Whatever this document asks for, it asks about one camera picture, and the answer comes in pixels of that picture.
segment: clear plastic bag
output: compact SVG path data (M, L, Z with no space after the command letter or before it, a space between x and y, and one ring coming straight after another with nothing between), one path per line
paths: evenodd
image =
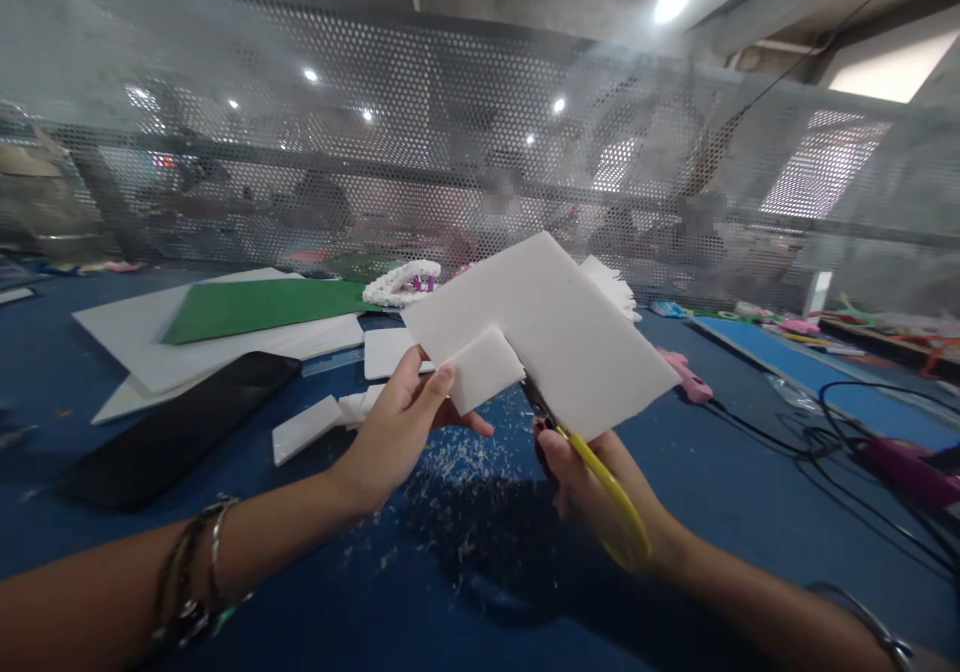
M770 385L777 391L783 400L793 407L802 409L804 412L809 412L810 414L823 416L823 410L820 408L820 403L817 402L813 397L808 395L803 390L797 389L792 384L787 382L776 375L768 374L764 375L767 380L769 380Z

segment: yellow scissors handle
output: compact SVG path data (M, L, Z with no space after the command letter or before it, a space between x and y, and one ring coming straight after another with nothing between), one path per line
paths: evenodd
M603 488L613 499L620 513L623 529L627 535L627 549L622 549L622 544L617 545L601 537L600 542L603 544L604 549L607 550L607 554L627 572L634 574L641 572L644 567L646 567L647 562L650 561L653 549L650 546L650 537L647 535L647 528L644 526L643 520L640 519L637 508L634 507L633 502L630 501L623 487L617 482L616 477L610 473L607 466L600 461L600 458L594 454L593 450L583 441L580 435L568 434L566 430L561 427L557 427L556 431L560 433L570 443L570 446L573 447L576 453L580 455L580 459L583 460L587 469L589 469L600 481L600 484L603 485Z

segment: green paper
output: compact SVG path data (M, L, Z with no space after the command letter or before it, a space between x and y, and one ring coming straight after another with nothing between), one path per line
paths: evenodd
M186 344L350 312L379 311L380 307L361 298L365 286L301 279L194 285L163 342Z

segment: forearm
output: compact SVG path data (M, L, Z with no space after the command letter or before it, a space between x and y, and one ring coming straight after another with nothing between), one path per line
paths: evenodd
M242 502L220 533L217 580L235 599L362 513L329 473ZM0 659L11 669L119 669L146 652L158 576L185 522L83 552L0 582ZM210 528L197 546L207 579Z
M896 670L852 614L689 534L664 573L788 670Z

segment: bracelet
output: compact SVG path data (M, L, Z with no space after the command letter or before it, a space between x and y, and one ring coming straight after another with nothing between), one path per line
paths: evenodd
M833 594L846 601L846 609L860 620L864 627L873 633L873 636L877 638L880 646L893 658L900 672L911 672L911 670L913 670L913 663L911 662L913 659L913 648L909 643L895 635L889 627L868 610L856 597L828 582L814 582L808 585L807 589L824 598L826 598L828 594Z
M152 634L155 642L153 653L167 651L172 648L172 640L167 637L170 630L165 624L167 615L164 602L167 589L174 577L174 564L178 559L179 564L176 570L177 588L174 596L174 609L176 613L170 624L170 626L175 627L178 632L185 630L176 643L178 649L182 650L186 648L192 640L205 630L208 630L212 618L216 618L216 625L213 631L215 636L236 611L236 605L227 606L226 601L220 594L219 587L217 586L216 566L220 549L220 529L223 526L223 518L227 510L239 501L240 499L238 497L222 495L217 502L205 507L200 514L190 520L183 532L180 533L180 536L177 537L173 549L170 550L160 569L158 578L157 596L154 601L156 624ZM216 522L211 535L211 560L210 570L208 572L207 591L210 598L208 604L204 601L203 595L200 595L199 598L194 597L191 571L197 544L203 536L208 522L215 516ZM246 602L252 596L252 594L246 595L241 602Z

